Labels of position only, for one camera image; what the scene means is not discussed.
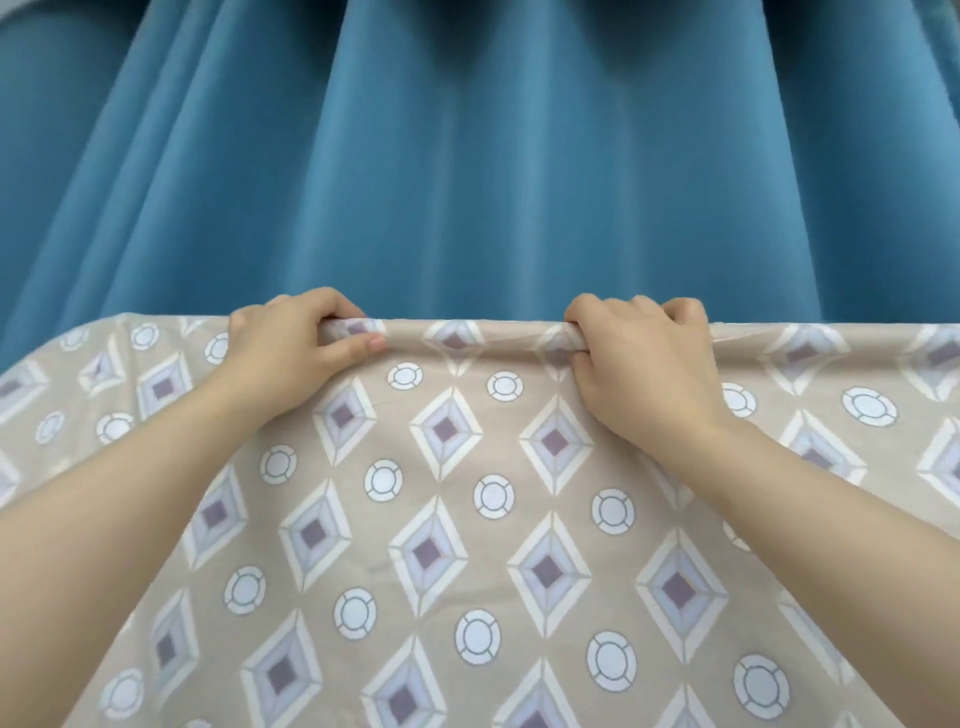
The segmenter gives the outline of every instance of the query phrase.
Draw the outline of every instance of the white circle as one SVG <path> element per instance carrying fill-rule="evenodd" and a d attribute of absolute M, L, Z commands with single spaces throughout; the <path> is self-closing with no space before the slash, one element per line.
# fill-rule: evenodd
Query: white circle
<path fill-rule="evenodd" d="M 206 342 L 204 357 L 214 366 L 219 366 L 220 364 L 223 364 L 224 358 L 227 356 L 227 349 L 229 349 L 228 335 L 225 333 L 218 333 L 216 336 Z"/>
<path fill-rule="evenodd" d="M 514 507 L 514 486 L 503 475 L 487 475 L 473 487 L 473 505 L 486 519 L 502 519 Z"/>
<path fill-rule="evenodd" d="M 126 412 L 114 412 L 97 420 L 97 437 L 104 445 L 119 440 L 133 429 L 133 417 Z"/>
<path fill-rule="evenodd" d="M 387 382 L 394 389 L 413 389 L 423 381 L 423 369 L 412 361 L 397 364 L 387 374 Z"/>
<path fill-rule="evenodd" d="M 363 487 L 371 500 L 393 500 L 403 487 L 403 471 L 393 460 L 377 460 L 367 468 Z"/>
<path fill-rule="evenodd" d="M 453 641 L 464 662 L 485 665 L 500 649 L 500 625 L 487 610 L 472 609 L 457 622 Z"/>
<path fill-rule="evenodd" d="M 487 380 L 487 392 L 497 401 L 513 401 L 523 394 L 523 379 L 513 372 L 497 372 Z"/>
<path fill-rule="evenodd" d="M 737 417 L 750 417 L 756 412 L 756 397 L 739 384 L 725 381 L 723 383 L 723 399 L 731 412 Z"/>
<path fill-rule="evenodd" d="M 60 348 L 65 352 L 75 352 L 84 345 L 89 332 L 83 327 L 71 328 L 60 337 Z"/>
<path fill-rule="evenodd" d="M 753 550 L 747 545 L 747 542 L 733 533 L 733 526 L 731 526 L 726 521 L 723 522 L 723 532 L 727 534 L 727 538 L 730 539 L 730 543 L 736 546 L 737 548 L 747 551 L 748 553 L 753 553 Z"/>
<path fill-rule="evenodd" d="M 843 406 L 864 425 L 886 427 L 897 421 L 897 406 L 877 390 L 852 387 L 843 393 Z"/>
<path fill-rule="evenodd" d="M 274 445 L 260 458 L 260 477 L 268 485 L 287 482 L 296 469 L 297 454 L 289 445 Z"/>
<path fill-rule="evenodd" d="M 616 488 L 608 488 L 594 496 L 592 511 L 593 522 L 611 536 L 626 533 L 636 517 L 630 496 Z"/>
<path fill-rule="evenodd" d="M 773 720 L 790 705 L 790 683 L 773 660 L 747 655 L 733 669 L 733 690 L 740 705 L 762 720 Z"/>
<path fill-rule="evenodd" d="M 618 632 L 601 632 L 587 647 L 587 668 L 605 691 L 623 692 L 636 680 L 634 647 Z"/>
<path fill-rule="evenodd" d="M 57 433 L 60 432 L 60 428 L 63 427 L 63 421 L 65 419 L 66 415 L 58 410 L 57 412 L 51 412 L 40 420 L 40 424 L 36 426 L 36 433 L 34 434 L 36 441 L 41 445 L 53 442 L 53 439 L 57 437 Z"/>
<path fill-rule="evenodd" d="M 143 705 L 143 673 L 129 667 L 107 683 L 100 693 L 100 710 L 110 720 L 125 720 Z"/>
<path fill-rule="evenodd" d="M 160 338 L 160 328 L 156 324 L 141 324 L 130 333 L 130 345 L 138 352 L 145 352 Z"/>
<path fill-rule="evenodd" d="M 241 567 L 235 571 L 224 589 L 224 604 L 235 615 L 248 615 L 263 603 L 267 579 L 257 567 Z"/>
<path fill-rule="evenodd" d="M 376 624 L 376 601 L 366 589 L 347 589 L 333 605 L 333 623 L 348 640 L 362 640 Z"/>

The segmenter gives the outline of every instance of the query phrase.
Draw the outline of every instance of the hand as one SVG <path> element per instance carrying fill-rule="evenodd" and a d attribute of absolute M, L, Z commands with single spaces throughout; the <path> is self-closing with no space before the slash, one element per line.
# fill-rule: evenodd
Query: hand
<path fill-rule="evenodd" d="M 230 314 L 227 357 L 209 381 L 226 387 L 229 397 L 242 400 L 244 413 L 264 425 L 309 400 L 337 372 L 386 348 L 376 333 L 319 345 L 322 319 L 363 315 L 332 288 L 241 308 Z"/>
<path fill-rule="evenodd" d="M 584 294 L 564 317 L 587 339 L 589 353 L 571 363 L 589 411 L 665 467 L 689 457 L 699 433 L 736 421 L 699 301 L 659 306 L 646 296 L 626 302 Z"/>

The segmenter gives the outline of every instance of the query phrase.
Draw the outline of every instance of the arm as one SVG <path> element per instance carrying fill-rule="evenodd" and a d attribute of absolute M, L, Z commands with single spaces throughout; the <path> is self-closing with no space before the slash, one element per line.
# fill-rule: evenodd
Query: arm
<path fill-rule="evenodd" d="M 62 725 L 230 457 L 332 374 L 383 347 L 367 335 L 318 347 L 316 326 L 330 314 L 362 315 L 328 289 L 237 312 L 216 374 L 0 512 L 5 724 Z"/>
<path fill-rule="evenodd" d="M 960 542 L 724 404 L 699 302 L 578 298 L 590 411 L 717 510 L 909 728 L 960 724 Z"/>

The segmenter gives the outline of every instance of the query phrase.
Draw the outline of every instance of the curtain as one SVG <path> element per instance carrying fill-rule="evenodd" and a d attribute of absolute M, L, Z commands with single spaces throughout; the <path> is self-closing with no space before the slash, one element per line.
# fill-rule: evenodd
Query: curtain
<path fill-rule="evenodd" d="M 0 368 L 121 311 L 960 321 L 949 0 L 40 0 L 0 24 Z"/>

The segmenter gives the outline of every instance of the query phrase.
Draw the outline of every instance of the bedsheet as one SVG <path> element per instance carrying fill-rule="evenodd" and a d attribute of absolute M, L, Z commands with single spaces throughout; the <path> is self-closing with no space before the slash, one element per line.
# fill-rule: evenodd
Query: bedsheet
<path fill-rule="evenodd" d="M 236 453 L 69 726 L 899 725 L 748 544 L 591 418 L 576 328 L 323 334 L 361 330 L 391 349 Z M 712 332 L 738 417 L 960 535 L 960 327 Z M 226 319 L 128 314 L 19 362 L 0 376 L 0 501 L 227 348 Z"/>

